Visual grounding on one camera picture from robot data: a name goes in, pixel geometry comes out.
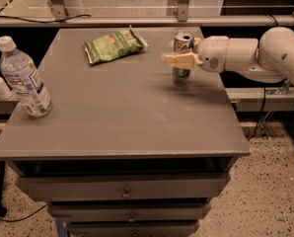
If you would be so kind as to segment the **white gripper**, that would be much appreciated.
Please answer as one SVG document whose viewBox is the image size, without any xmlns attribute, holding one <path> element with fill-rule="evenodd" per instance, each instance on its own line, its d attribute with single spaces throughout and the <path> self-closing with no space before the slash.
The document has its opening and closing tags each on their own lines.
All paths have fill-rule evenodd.
<svg viewBox="0 0 294 237">
<path fill-rule="evenodd" d="M 192 70 L 200 66 L 204 71 L 221 73 L 225 69 L 228 37 L 212 36 L 193 39 L 193 52 L 164 53 L 162 60 L 168 66 Z"/>
</svg>

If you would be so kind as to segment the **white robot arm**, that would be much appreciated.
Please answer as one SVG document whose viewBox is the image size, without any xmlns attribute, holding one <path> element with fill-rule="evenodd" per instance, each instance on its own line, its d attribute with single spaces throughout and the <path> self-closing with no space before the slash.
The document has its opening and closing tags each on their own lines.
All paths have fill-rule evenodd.
<svg viewBox="0 0 294 237">
<path fill-rule="evenodd" d="M 192 47 L 184 43 L 177 51 L 164 53 L 162 59 L 178 69 L 201 67 L 207 72 L 231 71 L 263 83 L 287 79 L 294 86 L 294 31 L 274 27 L 260 39 L 194 38 Z"/>
</svg>

